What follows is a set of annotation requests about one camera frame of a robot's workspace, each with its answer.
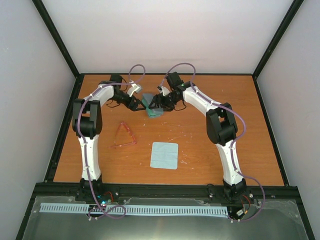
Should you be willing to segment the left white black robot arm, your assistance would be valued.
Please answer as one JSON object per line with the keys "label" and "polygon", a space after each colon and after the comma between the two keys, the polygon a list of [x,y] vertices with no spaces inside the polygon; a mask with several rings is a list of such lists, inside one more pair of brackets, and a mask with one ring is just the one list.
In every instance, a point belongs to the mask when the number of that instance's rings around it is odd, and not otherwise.
{"label": "left white black robot arm", "polygon": [[112,74],[88,96],[73,101],[72,129],[78,138],[82,157],[80,187],[87,189],[86,195],[92,201],[99,201],[104,195],[98,157],[98,140],[103,128],[102,106],[112,100],[133,112],[145,110],[142,101],[134,96],[141,90],[136,82],[125,82],[121,75]]}

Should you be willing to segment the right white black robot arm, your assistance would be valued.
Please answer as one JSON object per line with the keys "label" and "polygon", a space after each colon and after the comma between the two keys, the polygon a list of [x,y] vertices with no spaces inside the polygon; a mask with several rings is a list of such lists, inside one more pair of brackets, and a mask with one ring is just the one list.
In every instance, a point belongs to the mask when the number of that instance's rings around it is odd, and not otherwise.
{"label": "right white black robot arm", "polygon": [[191,81],[184,82],[177,72],[166,74],[164,80],[169,88],[160,84],[157,87],[159,94],[152,98],[148,107],[171,112],[182,101],[205,116],[207,136],[217,147],[222,164],[224,196],[228,201],[234,201],[245,192],[247,184],[236,150],[238,126],[232,106],[211,99]]}

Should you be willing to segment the light blue cleaning cloth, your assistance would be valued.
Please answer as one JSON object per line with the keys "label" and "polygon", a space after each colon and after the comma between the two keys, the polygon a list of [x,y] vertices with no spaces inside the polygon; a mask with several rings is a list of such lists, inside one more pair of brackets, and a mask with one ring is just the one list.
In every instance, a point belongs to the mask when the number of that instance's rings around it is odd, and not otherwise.
{"label": "light blue cleaning cloth", "polygon": [[178,168],[179,145],[172,142],[153,142],[150,167],[176,170]]}

